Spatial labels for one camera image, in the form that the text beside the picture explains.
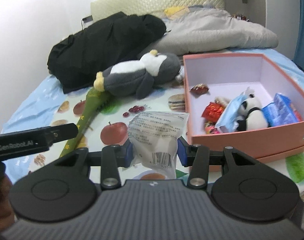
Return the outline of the person left hand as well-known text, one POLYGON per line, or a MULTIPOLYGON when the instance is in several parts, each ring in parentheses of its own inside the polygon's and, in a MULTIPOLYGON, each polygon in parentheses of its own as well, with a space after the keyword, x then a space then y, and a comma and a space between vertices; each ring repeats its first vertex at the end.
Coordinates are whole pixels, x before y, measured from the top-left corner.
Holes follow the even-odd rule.
POLYGON ((14 211, 8 198, 11 187, 12 182, 9 177, 5 175, 0 185, 0 231, 7 229, 15 221, 14 211))

